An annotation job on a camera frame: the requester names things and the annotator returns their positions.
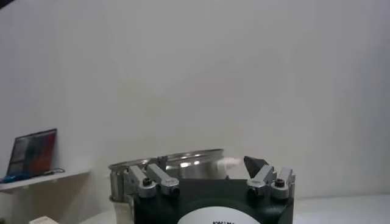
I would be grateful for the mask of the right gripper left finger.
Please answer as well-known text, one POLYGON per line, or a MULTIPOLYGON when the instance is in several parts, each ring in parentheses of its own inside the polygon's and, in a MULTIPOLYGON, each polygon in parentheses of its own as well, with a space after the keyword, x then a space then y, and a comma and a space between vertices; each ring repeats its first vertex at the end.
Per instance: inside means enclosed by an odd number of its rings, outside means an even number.
POLYGON ((124 193, 152 198, 159 189, 163 195, 178 197, 180 181, 166 173, 166 161, 167 158, 162 156, 127 165, 124 170, 124 193))

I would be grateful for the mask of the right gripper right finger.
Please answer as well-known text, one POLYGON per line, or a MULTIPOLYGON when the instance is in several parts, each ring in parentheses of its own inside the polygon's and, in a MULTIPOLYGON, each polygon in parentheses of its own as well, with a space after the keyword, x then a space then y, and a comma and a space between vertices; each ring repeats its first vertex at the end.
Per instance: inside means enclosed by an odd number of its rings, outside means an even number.
POLYGON ((295 173, 282 167, 278 172, 264 159, 245 156, 244 165, 250 178, 246 184, 249 197, 258 198, 269 194, 276 200, 287 200, 295 194, 295 173))

